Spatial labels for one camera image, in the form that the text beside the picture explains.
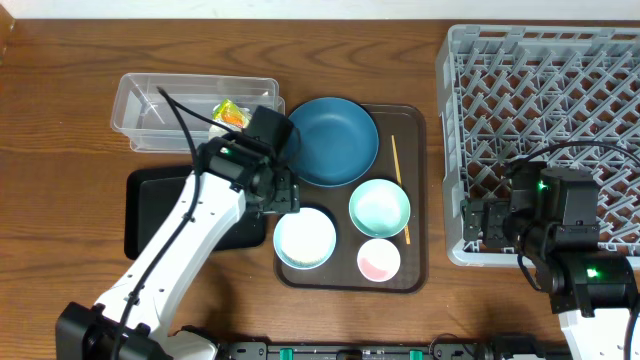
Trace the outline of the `small pink bowl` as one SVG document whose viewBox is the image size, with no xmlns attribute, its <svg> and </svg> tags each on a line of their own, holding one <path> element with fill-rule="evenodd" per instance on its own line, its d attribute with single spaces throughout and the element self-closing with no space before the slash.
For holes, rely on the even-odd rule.
<svg viewBox="0 0 640 360">
<path fill-rule="evenodd" d="M 358 250 L 357 266 L 369 281 L 386 282 L 399 271 L 401 255 L 397 247 L 386 239 L 370 239 Z"/>
</svg>

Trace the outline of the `white rice pile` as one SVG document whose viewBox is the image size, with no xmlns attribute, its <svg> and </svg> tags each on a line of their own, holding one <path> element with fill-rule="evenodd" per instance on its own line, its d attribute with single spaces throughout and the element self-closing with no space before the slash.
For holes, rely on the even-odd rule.
<svg viewBox="0 0 640 360">
<path fill-rule="evenodd" d="M 325 257 L 327 243 L 322 236 L 309 235 L 302 224 L 288 222 L 282 229 L 281 250 L 291 263 L 309 267 Z"/>
</svg>

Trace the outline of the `light blue bowl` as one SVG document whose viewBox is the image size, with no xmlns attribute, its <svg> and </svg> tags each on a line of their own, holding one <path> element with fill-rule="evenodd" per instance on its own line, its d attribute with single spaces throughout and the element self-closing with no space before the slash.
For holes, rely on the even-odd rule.
<svg viewBox="0 0 640 360">
<path fill-rule="evenodd" d="M 324 264 L 333 254 L 337 232 L 328 215 L 311 208 L 284 215 L 276 224 L 273 245 L 278 258 L 297 270 Z"/>
</svg>

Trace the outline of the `mint green bowl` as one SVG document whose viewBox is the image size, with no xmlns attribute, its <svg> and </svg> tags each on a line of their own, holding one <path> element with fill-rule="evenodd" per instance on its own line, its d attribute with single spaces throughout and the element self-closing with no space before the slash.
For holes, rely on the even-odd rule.
<svg viewBox="0 0 640 360">
<path fill-rule="evenodd" d="M 404 230 L 411 216 L 411 202 L 405 191 L 386 179 L 360 184 L 348 204 L 354 226 L 372 238 L 390 238 Z"/>
</svg>

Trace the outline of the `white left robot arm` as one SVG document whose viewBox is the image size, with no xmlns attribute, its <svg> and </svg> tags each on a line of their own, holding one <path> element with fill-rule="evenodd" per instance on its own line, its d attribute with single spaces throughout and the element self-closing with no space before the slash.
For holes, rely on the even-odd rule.
<svg viewBox="0 0 640 360">
<path fill-rule="evenodd" d="M 298 129 L 258 107 L 248 128 L 189 145 L 193 170 L 170 214 L 92 307 L 71 302 L 55 327 L 59 359 L 214 359 L 202 332 L 170 327 L 214 248 L 244 214 L 296 213 L 299 186 L 282 153 Z"/>
</svg>

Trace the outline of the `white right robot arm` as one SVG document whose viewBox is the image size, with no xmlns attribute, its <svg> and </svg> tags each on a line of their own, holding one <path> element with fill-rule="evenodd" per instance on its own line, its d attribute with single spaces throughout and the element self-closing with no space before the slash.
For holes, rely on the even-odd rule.
<svg viewBox="0 0 640 360">
<path fill-rule="evenodd" d="M 508 198 L 462 202 L 464 239 L 515 250 L 531 287 L 548 295 L 573 358 L 638 357 L 638 287 L 627 258 L 598 246 L 591 173 L 521 162 L 509 179 Z"/>
</svg>

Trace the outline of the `yellow green snack wrapper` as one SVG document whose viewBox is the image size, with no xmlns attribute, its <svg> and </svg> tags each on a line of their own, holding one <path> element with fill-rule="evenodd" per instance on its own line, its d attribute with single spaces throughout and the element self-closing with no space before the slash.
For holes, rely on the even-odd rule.
<svg viewBox="0 0 640 360">
<path fill-rule="evenodd" d="M 230 99 L 223 100 L 212 112 L 212 120 L 237 129 L 246 128 L 252 119 L 248 108 L 241 108 Z"/>
</svg>

